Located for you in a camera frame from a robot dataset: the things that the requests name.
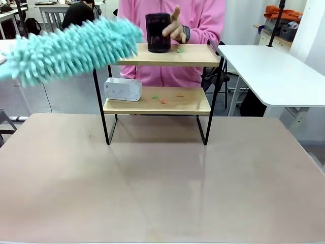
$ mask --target shelf leg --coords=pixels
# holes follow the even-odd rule
[[[112,68],[110,65],[107,65],[107,69],[108,69],[108,77],[112,78]]]
[[[222,67],[223,67],[223,62],[224,62],[224,57],[220,57],[220,64],[219,64],[219,67],[218,67],[219,70],[218,70],[218,74],[217,74],[216,84],[219,84],[220,79],[221,79],[221,71],[222,71]],[[204,136],[204,132],[203,132],[203,129],[202,129],[201,122],[200,122],[200,118],[199,118],[199,116],[197,116],[197,122],[198,122],[199,130],[200,130],[200,134],[201,134],[204,146],[206,146],[208,144],[211,124],[212,124],[212,118],[213,118],[213,113],[214,113],[214,108],[215,108],[215,103],[216,103],[216,100],[217,100],[217,95],[218,95],[218,89],[217,89],[217,86],[215,86],[214,87],[214,92],[213,92],[212,104],[211,104],[211,111],[210,111],[210,115],[209,115],[208,127],[207,127],[207,132],[206,132],[205,136]]]
[[[108,77],[112,78],[113,75],[112,75],[112,67],[110,65],[107,65],[107,69],[108,69]],[[113,133],[114,133],[114,129],[115,129],[115,126],[113,126],[114,128],[112,128],[112,131],[111,131],[111,135],[110,135],[110,140],[111,140],[111,137],[113,137]]]
[[[104,110],[103,110],[103,105],[102,105],[101,91],[100,91],[100,87],[99,87],[99,84],[98,84],[98,78],[97,78],[96,70],[93,71],[92,75],[93,75],[93,80],[94,80],[94,83],[95,83],[96,94],[97,94],[97,99],[98,99],[98,105],[100,107],[100,112],[101,112],[101,117],[102,117],[102,123],[103,123],[103,129],[104,129],[106,144],[109,145],[110,144],[110,139],[109,139],[108,133],[107,133],[106,121],[105,121]]]
[[[201,88],[203,88],[206,73],[207,73],[207,67],[204,67],[203,68],[203,74],[202,74]]]

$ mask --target small orange object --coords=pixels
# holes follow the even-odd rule
[[[161,104],[168,104],[168,101],[167,101],[166,99],[161,99],[161,100],[160,100],[160,103],[161,103]]]

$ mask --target finger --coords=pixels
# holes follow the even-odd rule
[[[177,29],[177,27],[179,26],[179,24],[174,21],[172,22],[170,25],[168,25],[163,31],[162,31],[162,35],[164,37],[168,36],[170,33],[172,33],[174,30]]]
[[[171,22],[176,21],[180,13],[181,13],[181,9],[177,5],[174,12],[171,14]]]
[[[171,33],[171,38],[175,41],[178,41],[180,40],[180,36],[183,32],[183,26],[178,26],[178,28],[176,30],[174,30],[172,33]]]
[[[182,35],[182,43],[186,44],[186,34],[182,33],[181,35]]]

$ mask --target pink hoodie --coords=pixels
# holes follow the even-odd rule
[[[189,44],[220,42],[224,26],[225,0],[119,0],[118,16],[146,32],[146,14],[173,13],[181,9],[179,21],[191,29]],[[144,86],[200,87],[202,68],[122,66],[121,76],[139,79]]]

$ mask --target smartwatch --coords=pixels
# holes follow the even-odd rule
[[[186,35],[186,41],[185,41],[185,43],[187,43],[188,40],[191,38],[191,31],[190,31],[190,29],[189,29],[188,26],[183,25],[183,32],[184,32],[185,35]]]

